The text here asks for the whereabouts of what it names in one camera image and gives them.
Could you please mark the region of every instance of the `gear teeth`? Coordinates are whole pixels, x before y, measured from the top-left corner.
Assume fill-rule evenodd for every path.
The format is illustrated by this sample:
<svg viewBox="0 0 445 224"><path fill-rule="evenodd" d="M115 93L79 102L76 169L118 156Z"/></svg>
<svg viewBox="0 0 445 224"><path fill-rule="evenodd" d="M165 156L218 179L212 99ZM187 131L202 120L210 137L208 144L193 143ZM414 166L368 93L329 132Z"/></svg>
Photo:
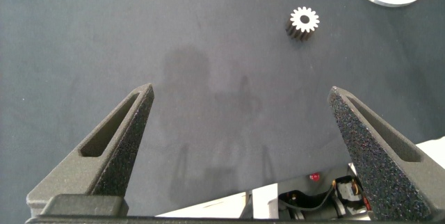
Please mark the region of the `gear teeth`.
<svg viewBox="0 0 445 224"><path fill-rule="evenodd" d="M303 10L298 9L299 13L291 14L291 17L286 22L286 33L289 37L296 40L308 40L312 34L315 32L316 28L318 28L318 15L313 15L311 12L307 13L311 8ZM302 23L300 20L300 16L307 15L309 17L309 24Z"/></svg>

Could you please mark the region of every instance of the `spur gear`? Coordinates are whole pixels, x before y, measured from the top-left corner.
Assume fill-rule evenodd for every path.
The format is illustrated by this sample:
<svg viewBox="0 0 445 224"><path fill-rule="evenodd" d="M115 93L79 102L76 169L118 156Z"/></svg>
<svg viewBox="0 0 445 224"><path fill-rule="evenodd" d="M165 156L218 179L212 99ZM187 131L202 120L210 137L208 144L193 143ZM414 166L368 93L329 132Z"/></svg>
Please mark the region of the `spur gear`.
<svg viewBox="0 0 445 224"><path fill-rule="evenodd" d="M307 40L318 28L318 15L311 8L298 8L293 11L286 23L286 32L296 40Z"/></svg>

